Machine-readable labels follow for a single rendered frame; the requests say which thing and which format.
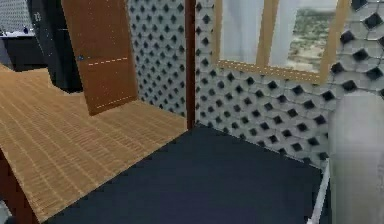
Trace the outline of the tall black cabinet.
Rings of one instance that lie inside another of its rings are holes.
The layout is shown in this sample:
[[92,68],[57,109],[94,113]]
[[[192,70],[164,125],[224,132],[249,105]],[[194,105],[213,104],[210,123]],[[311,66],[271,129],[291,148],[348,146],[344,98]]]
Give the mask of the tall black cabinet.
[[52,84],[67,92],[82,92],[61,0],[26,0],[35,37]]

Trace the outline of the dark counter with white top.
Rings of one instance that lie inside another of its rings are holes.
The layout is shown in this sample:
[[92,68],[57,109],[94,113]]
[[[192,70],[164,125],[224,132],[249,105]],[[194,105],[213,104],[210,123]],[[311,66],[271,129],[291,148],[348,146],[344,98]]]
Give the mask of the dark counter with white top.
[[16,71],[46,68],[42,50],[33,34],[0,34],[0,64]]

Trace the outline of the brown wooden room door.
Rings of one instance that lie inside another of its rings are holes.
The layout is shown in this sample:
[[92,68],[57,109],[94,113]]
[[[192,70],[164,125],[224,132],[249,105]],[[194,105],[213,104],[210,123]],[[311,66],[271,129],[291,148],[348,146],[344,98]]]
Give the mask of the brown wooden room door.
[[126,0],[61,0],[91,116],[138,97]]

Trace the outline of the wooden framed window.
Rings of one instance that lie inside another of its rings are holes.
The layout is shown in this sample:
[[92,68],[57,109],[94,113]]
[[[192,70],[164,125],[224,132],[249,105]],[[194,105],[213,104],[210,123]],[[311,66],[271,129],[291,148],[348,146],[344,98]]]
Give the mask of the wooden framed window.
[[215,0],[218,68],[322,84],[352,0]]

